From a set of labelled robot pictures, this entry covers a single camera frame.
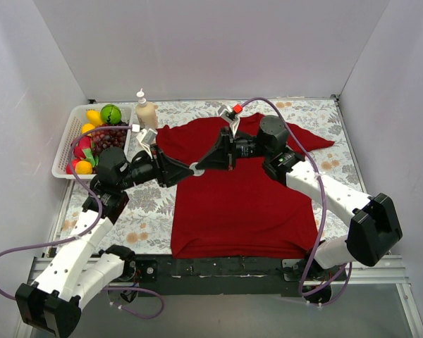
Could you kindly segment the round patterned brooch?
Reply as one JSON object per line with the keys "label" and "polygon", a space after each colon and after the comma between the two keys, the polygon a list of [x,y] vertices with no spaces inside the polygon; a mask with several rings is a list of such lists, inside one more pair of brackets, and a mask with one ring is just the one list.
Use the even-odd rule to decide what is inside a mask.
{"label": "round patterned brooch", "polygon": [[198,164],[198,162],[191,163],[191,164],[190,164],[189,169],[191,169],[192,174],[193,174],[195,177],[200,177],[200,176],[202,176],[202,175],[204,174],[205,170],[203,170],[203,169],[198,169],[198,168],[197,168],[197,164]]}

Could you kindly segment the red t-shirt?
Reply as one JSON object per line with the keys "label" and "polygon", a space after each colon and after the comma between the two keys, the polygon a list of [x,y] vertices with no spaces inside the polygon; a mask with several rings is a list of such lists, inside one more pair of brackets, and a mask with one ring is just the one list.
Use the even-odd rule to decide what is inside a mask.
{"label": "red t-shirt", "polygon": [[[199,118],[158,129],[157,145],[185,164],[198,161],[227,123]],[[176,185],[171,250],[174,258],[262,256],[302,258],[317,238],[311,199],[271,180],[262,158],[235,170],[207,170]]]}

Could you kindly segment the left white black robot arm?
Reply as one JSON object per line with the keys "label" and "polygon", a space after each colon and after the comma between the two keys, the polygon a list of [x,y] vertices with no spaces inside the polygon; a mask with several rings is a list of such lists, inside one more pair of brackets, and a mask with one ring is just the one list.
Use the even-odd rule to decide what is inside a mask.
{"label": "left white black robot arm", "polygon": [[116,224],[129,202],[127,189],[156,180],[172,187],[193,171],[172,159],[155,144],[128,161],[122,149],[111,147],[99,156],[92,190],[67,244],[64,244],[32,284],[16,291],[16,303],[25,324],[55,337],[69,337],[82,310],[115,279],[127,282],[135,276],[134,252],[113,246],[86,266],[100,241]]}

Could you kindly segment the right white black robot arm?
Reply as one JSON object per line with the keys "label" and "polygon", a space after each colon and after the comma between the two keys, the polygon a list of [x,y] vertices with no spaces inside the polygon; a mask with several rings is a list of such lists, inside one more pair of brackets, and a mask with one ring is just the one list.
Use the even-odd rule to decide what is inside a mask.
{"label": "right white black robot arm", "polygon": [[332,267],[354,261],[375,266],[403,236],[391,197],[370,196],[316,173],[310,161],[287,145],[289,136],[282,120],[272,115],[261,119],[254,137],[224,127],[215,145],[190,167],[201,175],[206,170],[232,170],[239,158],[262,157],[269,178],[319,202],[348,226],[345,236],[321,243],[305,261],[310,278],[320,280]]}

